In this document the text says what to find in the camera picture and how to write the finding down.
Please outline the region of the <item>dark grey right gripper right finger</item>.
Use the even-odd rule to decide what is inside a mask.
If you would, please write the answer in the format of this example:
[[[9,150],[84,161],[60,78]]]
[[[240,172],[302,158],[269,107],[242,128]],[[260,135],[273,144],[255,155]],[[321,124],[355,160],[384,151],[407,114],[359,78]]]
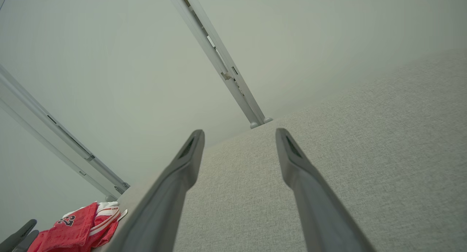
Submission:
[[[365,234],[290,132],[278,128],[282,178],[292,189],[309,252],[373,252]]]

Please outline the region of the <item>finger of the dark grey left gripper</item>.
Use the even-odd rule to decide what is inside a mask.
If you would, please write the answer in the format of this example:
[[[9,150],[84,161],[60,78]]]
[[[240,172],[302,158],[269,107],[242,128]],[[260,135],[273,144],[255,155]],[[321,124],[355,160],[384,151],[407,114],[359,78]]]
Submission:
[[[13,252],[27,252],[34,240],[37,238],[39,234],[39,230],[33,230],[28,234],[25,239],[20,242],[15,249],[13,249]]]
[[[1,242],[0,251],[12,252],[20,244],[20,242],[22,242],[27,237],[27,235],[30,234],[36,224],[37,220],[29,220],[25,225],[23,225],[23,227],[17,230],[17,232],[13,233]]]

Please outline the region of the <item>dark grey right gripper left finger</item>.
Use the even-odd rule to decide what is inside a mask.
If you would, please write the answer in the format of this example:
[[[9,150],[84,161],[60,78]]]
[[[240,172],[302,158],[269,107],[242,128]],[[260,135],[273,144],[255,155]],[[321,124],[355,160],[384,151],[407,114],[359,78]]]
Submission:
[[[172,252],[185,196],[197,182],[205,133],[197,129],[144,194],[106,248],[107,252]]]

